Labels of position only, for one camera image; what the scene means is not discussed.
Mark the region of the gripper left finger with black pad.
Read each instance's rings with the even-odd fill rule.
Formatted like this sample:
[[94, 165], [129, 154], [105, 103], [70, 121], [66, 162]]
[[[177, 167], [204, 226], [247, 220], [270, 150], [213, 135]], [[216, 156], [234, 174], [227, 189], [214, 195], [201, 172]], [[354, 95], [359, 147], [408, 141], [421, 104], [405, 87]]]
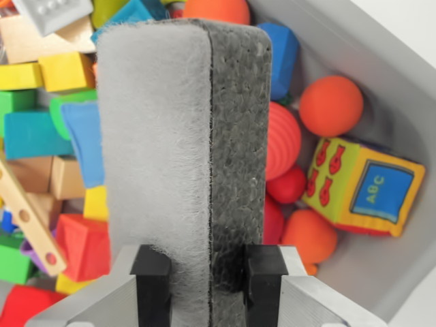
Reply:
[[124, 246], [109, 275], [31, 318], [27, 326], [170, 326], [168, 256], [150, 245]]

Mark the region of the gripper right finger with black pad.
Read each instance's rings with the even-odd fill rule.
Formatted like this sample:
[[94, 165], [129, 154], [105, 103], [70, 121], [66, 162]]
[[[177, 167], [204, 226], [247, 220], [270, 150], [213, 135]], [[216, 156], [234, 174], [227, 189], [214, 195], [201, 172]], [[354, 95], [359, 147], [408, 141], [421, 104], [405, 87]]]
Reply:
[[314, 280], [295, 247], [247, 245], [244, 265], [247, 326], [347, 326], [331, 308], [290, 280]]

